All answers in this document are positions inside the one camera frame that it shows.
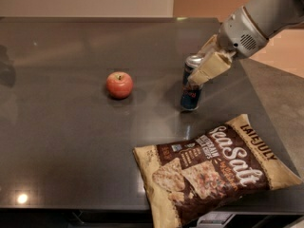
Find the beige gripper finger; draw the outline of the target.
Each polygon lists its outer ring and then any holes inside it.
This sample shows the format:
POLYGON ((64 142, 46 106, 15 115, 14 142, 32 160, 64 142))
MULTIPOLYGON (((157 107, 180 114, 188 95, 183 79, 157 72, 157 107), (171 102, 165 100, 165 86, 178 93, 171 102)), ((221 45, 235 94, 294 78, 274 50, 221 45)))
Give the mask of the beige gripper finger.
POLYGON ((229 53, 210 52, 200 65, 190 74, 188 82, 191 86, 201 86, 211 79, 227 71, 232 65, 232 56, 229 53))
POLYGON ((209 40, 200 48, 198 51, 198 56, 206 58, 211 56, 213 53, 218 52, 218 36, 216 34, 212 35, 209 40))

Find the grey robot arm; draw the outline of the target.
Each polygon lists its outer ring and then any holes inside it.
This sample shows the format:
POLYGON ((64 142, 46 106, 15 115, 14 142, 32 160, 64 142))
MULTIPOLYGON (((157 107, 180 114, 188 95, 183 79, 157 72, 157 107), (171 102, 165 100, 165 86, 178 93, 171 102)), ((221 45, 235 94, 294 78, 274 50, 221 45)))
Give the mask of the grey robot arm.
POLYGON ((234 60, 249 58, 286 28, 304 21, 304 0, 250 0, 234 11, 199 50, 203 57, 188 77, 201 86, 227 71, 234 60))

